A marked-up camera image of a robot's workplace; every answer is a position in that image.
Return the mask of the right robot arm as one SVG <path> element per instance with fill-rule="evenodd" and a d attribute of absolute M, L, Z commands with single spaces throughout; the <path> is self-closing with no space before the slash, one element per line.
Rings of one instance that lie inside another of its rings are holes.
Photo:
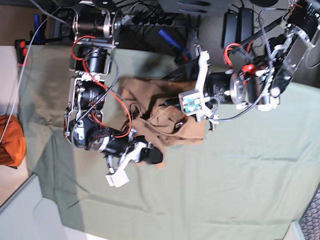
<path fill-rule="evenodd" d="M 114 158 L 134 163 L 157 165 L 163 154 L 137 135 L 132 125 L 123 130 L 103 124 L 103 107 L 113 87 L 102 76 L 118 64 L 114 53 L 118 45 L 123 13 L 112 0 L 78 0 L 70 49 L 68 104 L 64 112 L 64 137 L 75 147 L 103 153 L 109 165 Z"/>

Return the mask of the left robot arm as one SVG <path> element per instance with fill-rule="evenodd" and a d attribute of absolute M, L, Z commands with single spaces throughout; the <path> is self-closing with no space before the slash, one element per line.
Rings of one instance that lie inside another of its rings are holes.
<path fill-rule="evenodd" d="M 242 113 L 275 109 L 305 54 L 320 30 L 320 3 L 295 0 L 284 16 L 240 43 L 224 49 L 228 71 L 211 73 L 210 54 L 197 47 L 195 87 L 177 97 L 177 107 L 187 116 L 208 120 L 218 117 L 223 104 L 233 104 Z"/>

